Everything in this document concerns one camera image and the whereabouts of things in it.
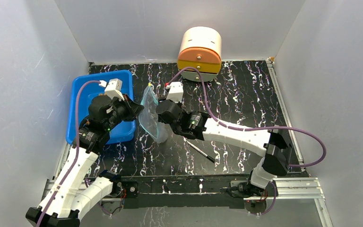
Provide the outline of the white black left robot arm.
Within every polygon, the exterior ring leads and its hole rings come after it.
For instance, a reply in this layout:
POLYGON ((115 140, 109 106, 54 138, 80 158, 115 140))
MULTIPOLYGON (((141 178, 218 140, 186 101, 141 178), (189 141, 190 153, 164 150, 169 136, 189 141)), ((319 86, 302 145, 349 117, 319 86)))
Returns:
POLYGON ((88 115, 77 120, 76 136, 66 163, 49 193, 37 207, 30 207, 26 219, 34 227, 78 227, 82 218, 105 196, 119 196, 124 187, 121 176, 104 170, 81 193, 79 187, 90 166, 110 139, 110 131, 121 122, 137 119, 144 107, 128 95, 96 96, 88 115))

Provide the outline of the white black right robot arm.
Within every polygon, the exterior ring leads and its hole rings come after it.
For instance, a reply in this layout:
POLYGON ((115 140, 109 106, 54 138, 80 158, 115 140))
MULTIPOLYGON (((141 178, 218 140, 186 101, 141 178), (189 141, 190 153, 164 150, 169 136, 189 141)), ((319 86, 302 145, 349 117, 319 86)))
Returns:
POLYGON ((186 112, 180 104, 164 100, 156 107, 159 122, 186 139, 215 141, 247 149, 261 157, 246 183, 231 186, 233 197, 260 196, 269 182, 287 175, 293 151, 291 139, 283 129, 238 130, 228 122, 217 121, 205 112, 186 112))

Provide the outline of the clear zip top bag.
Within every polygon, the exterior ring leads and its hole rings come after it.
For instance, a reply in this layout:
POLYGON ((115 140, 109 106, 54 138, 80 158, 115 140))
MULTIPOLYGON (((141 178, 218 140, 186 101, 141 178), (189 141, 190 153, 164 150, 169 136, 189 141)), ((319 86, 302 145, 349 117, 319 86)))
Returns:
POLYGON ((159 104, 153 85, 148 83, 140 104, 144 107, 138 116, 140 126, 156 143, 164 143, 168 139, 165 124, 158 121, 156 107, 159 104))

